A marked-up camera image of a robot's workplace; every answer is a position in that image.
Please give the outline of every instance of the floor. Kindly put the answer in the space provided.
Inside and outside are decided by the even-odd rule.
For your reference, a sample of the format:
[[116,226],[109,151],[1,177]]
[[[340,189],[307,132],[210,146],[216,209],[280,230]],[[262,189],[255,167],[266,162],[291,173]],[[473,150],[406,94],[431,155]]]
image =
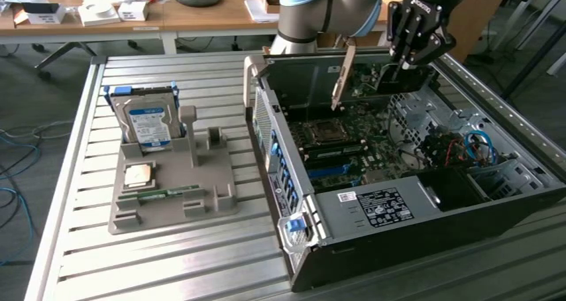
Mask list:
[[[499,9],[490,28],[499,30],[513,10]],[[537,48],[541,46],[554,29],[557,23],[546,23],[537,37],[529,43],[527,48],[514,53],[514,61],[502,57],[501,52],[490,55],[495,58],[493,65],[478,66],[477,61],[469,60],[470,69],[478,74],[483,81],[489,82],[497,90],[494,78],[505,87],[518,74]],[[210,38],[182,40],[195,49],[204,49]],[[161,42],[159,40],[137,41],[140,49],[135,50],[127,46],[125,42],[105,42],[92,44],[92,49],[107,56],[129,56],[135,54],[163,54]],[[216,37],[206,51],[230,51],[232,37]],[[244,50],[255,50],[268,45],[266,36],[240,37],[239,44]],[[57,45],[47,44],[45,48],[52,51]],[[566,68],[561,70],[557,77],[546,76],[542,72],[558,59],[566,49],[566,40],[555,46],[547,57],[533,71],[518,94],[513,96],[513,101],[526,117],[535,126],[554,139],[562,148],[566,148]],[[9,58],[0,58],[0,79],[1,81],[1,107],[0,107],[0,128],[9,129],[20,125],[36,127],[44,123],[72,119],[76,112],[80,90],[88,71],[88,55],[73,49],[63,60],[57,60],[45,70],[53,75],[49,82],[37,79],[33,64],[40,61],[45,54],[35,52],[29,45],[21,45],[19,51]],[[68,127],[59,127],[49,132],[57,134]],[[25,130],[12,131],[12,134],[27,132]],[[41,142],[41,158],[36,165],[15,178],[15,182],[28,200],[31,215],[37,225],[37,230],[43,229],[51,197],[59,175],[67,139],[53,139]],[[0,164],[4,166],[13,163],[28,151],[23,147],[11,147],[0,143]],[[0,187],[11,187],[8,181],[0,180]],[[0,210],[1,221],[4,222],[9,212]],[[0,258],[9,256],[28,240],[29,229],[27,220],[20,212],[4,229],[0,229]],[[0,267],[0,300],[21,300],[25,294],[25,287],[32,270],[33,258],[37,251],[39,239],[33,239],[32,246],[17,256],[15,263]]]

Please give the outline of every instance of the metal table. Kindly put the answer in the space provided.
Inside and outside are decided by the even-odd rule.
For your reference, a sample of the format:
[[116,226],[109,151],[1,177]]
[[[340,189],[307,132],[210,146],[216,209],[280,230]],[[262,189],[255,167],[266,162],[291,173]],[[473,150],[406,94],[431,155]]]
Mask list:
[[[243,58],[259,52],[95,58],[25,300],[533,300],[566,287],[565,202],[503,236],[302,294],[290,292],[243,116]],[[101,86],[165,85],[228,137],[240,212],[111,235],[121,136]],[[447,82],[440,90],[462,102]]]

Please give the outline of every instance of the blue cable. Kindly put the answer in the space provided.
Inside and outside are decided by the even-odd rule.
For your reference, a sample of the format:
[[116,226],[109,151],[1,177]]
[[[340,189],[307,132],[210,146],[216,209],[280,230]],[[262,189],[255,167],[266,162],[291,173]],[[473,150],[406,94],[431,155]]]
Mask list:
[[489,138],[487,133],[483,132],[483,131],[470,131],[466,134],[466,136],[463,138],[463,144],[466,146],[466,152],[467,152],[467,154],[475,160],[475,155],[474,155],[473,150],[470,148],[470,141],[469,141],[469,137],[471,135],[481,135],[486,139],[486,143],[487,143],[487,147],[489,147],[489,152],[491,153],[491,164],[495,164],[497,163],[497,153],[495,153],[494,144],[491,143],[491,139]]
[[3,261],[0,261],[0,267],[4,266],[11,260],[13,260],[17,256],[20,256],[23,254],[23,252],[25,251],[25,249],[31,246],[32,242],[33,242],[33,227],[32,227],[32,217],[29,214],[29,208],[28,208],[28,203],[25,202],[24,197],[20,195],[20,193],[8,187],[0,187],[0,190],[12,193],[13,195],[17,196],[17,199],[20,200],[20,203],[24,207],[24,212],[25,212],[25,217],[28,217],[28,225],[29,225],[29,237],[28,237],[28,242],[25,243],[25,245],[15,252],[12,253],[12,255],[5,258]]
[[11,140],[8,140],[1,135],[0,135],[0,140],[4,141],[7,144],[13,145],[16,147],[31,147],[35,150],[35,158],[31,161],[31,163],[21,170],[16,171],[16,173],[12,173],[9,175],[5,174],[3,177],[0,177],[0,180],[5,180],[7,178],[11,178],[11,177],[16,176],[17,174],[23,173],[24,171],[28,170],[29,167],[32,167],[32,165],[39,161],[39,158],[40,158],[40,155],[41,155],[41,151],[40,151],[40,149],[35,145],[20,144],[20,143],[12,142]]

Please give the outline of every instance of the blue cable on floor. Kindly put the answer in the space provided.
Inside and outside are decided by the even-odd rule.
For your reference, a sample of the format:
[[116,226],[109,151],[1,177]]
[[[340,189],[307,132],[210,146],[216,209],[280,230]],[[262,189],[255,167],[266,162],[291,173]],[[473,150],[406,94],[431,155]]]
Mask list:
[[5,258],[4,260],[0,261],[0,266],[4,266],[19,255],[21,255],[21,253],[25,251],[25,249],[31,246],[31,244],[33,242],[33,227],[32,227],[32,217],[31,217],[31,214],[29,214],[28,203],[25,202],[24,197],[21,196],[21,194],[13,188],[0,187],[0,191],[1,190],[5,191],[5,192],[9,192],[9,193],[12,193],[13,195],[17,196],[17,199],[19,199],[23,207],[24,207],[25,217],[28,217],[28,225],[29,225],[28,242],[25,243],[25,245],[15,253],[12,253],[12,255],[8,258]]
[[0,180],[5,180],[7,178],[13,177],[17,174],[23,173],[24,171],[28,170],[29,167],[32,167],[32,165],[39,161],[39,158],[40,158],[40,155],[41,155],[41,151],[40,151],[40,149],[35,145],[20,144],[20,143],[12,142],[11,140],[8,140],[1,135],[0,135],[0,141],[4,141],[7,144],[13,145],[16,147],[31,147],[35,150],[35,158],[31,161],[31,163],[23,169],[20,169],[19,171],[16,171],[16,173],[12,173],[11,175],[4,175],[3,177],[0,177]]

